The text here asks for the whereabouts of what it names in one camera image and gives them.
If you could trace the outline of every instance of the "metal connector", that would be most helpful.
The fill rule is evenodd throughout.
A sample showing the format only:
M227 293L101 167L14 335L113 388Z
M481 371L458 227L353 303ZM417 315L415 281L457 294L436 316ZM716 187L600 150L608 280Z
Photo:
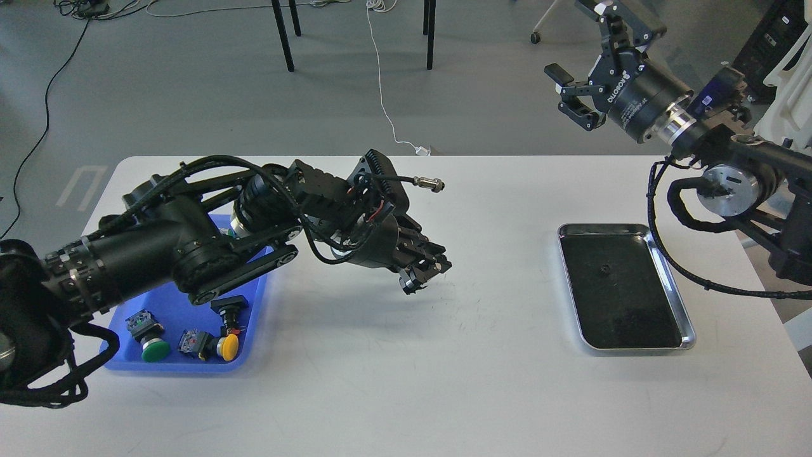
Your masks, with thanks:
M422 176L414 177L414 185L416 185L417 187L425 187L426 189L431 189L431 191L434 192L435 194L446 188L445 183L443 183L441 180L436 178L424 178Z

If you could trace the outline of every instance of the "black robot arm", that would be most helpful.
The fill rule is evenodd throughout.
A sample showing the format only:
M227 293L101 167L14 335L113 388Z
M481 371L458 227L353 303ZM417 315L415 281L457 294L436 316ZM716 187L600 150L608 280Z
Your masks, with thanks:
M188 182L219 167L246 171ZM370 150L347 179L296 160L259 167L210 156L169 176L154 175L124 195L126 211L102 218L96 232L39 259L27 243L0 241L0 402L64 407L87 395L84 378L119 348L115 333L90 324L93 314L173 281L200 305L292 261L289 241L304 231L326 263L388 268L407 294L451 267L443 246L429 242L407 215L402 182L438 192L440 180L398 176ZM209 213L233 204L231 227ZM316 242L335 257L319 253ZM259 255L267 246L269 254ZM99 337L108 349L77 365L71 331ZM67 363L69 373L28 387Z
M746 84L735 69L723 67L693 97L687 85L652 62L646 51L664 35L666 27L639 3L578 0L577 5L598 22L602 51L585 82L575 82L557 63L545 67L561 95L559 110L586 130L600 127L609 117L638 143L659 137L672 147L666 166L691 158L691 165L704 168L702 177L674 181L668 191L668 202L679 221L691 229L714 233L739 229L770 251L770 265L778 277L812 285L812 195L808 184L812 182L812 158L790 150L788 145L754 137L745 127L749 121L749 112L742 106ZM594 108L585 105L583 97L591 97ZM649 219L655 231L653 197L662 173L652 172L651 176ZM795 199L782 219L758 206L784 179ZM723 221L694 219L680 195L687 189L695 190L702 205ZM672 265L708 289L752 294L716 288L715 283L691 276L676 262ZM759 295L812 298L812 293L806 292Z

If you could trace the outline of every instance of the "white table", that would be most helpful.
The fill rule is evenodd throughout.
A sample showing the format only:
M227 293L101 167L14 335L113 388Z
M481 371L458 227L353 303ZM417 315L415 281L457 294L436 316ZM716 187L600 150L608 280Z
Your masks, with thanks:
M87 230L181 159L124 160ZM356 161L303 159L338 176ZM767 300L678 276L693 349L598 357L578 340L555 231L645 223L654 160L395 157L401 174L447 183L407 191L409 214L448 248L448 274L407 297L397 275L321 264L299 240L297 260L272 274L240 370L103 368L65 410L0 407L0 455L810 455L812 381ZM689 231L661 203L663 237L685 266L759 287L734 234Z

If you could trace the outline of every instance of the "stainless steel tray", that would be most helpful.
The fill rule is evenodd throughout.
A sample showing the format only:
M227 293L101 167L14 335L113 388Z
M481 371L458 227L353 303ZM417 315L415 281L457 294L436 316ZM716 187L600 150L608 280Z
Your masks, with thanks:
M618 355L693 346L693 326L648 227L565 224L558 234L586 345Z

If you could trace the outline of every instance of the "black chair leg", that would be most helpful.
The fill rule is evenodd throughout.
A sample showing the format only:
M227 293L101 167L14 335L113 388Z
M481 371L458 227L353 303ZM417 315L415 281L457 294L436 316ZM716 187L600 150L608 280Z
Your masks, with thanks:
M430 70L434 66L434 13L437 0L426 0L429 3L429 50L425 59L425 69Z
M297 37L302 36L302 29L299 27L299 11L296 10L296 0L287 0L288 6L291 8L291 18L293 19L293 32Z
M429 34L429 0L423 0L423 35Z
M271 6L274 8L274 18L276 19L276 28L279 30L279 40L282 42L282 52L285 53L285 63L287 70L293 72L293 56L291 55L291 45L287 42L287 31L285 30L285 21L282 19L282 7L279 5L279 0L270 0Z

